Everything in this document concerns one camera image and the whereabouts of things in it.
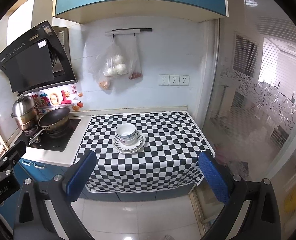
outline plate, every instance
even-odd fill
[[[119,141],[118,137],[115,136],[115,138],[112,140],[113,147],[122,154],[132,154],[138,152],[146,143],[146,137],[140,131],[137,132],[137,143],[133,145],[124,145]]]

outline black and white checkered cloth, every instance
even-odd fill
[[[121,154],[112,146],[117,126],[126,122],[146,136],[139,153]],[[89,191],[155,191],[199,184],[198,153],[209,148],[186,111],[94,116],[75,163],[87,149],[97,154],[97,166],[86,184]]]

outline ceiling light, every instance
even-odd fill
[[[255,0],[245,0],[245,4],[249,7],[256,7],[258,5],[258,3]]]

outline plastic bag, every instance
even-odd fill
[[[126,59],[114,39],[105,53],[98,56],[91,73],[103,90],[109,88],[112,78],[129,73],[129,64],[126,64]]]
[[[131,48],[129,53],[129,79],[142,77],[140,66],[137,37],[134,35],[131,39]]]

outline wall outlet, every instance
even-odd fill
[[[170,75],[169,85],[170,86],[179,86],[179,75]]]
[[[169,75],[159,75],[158,85],[168,86],[169,85]]]
[[[189,86],[189,76],[180,76],[179,86]]]

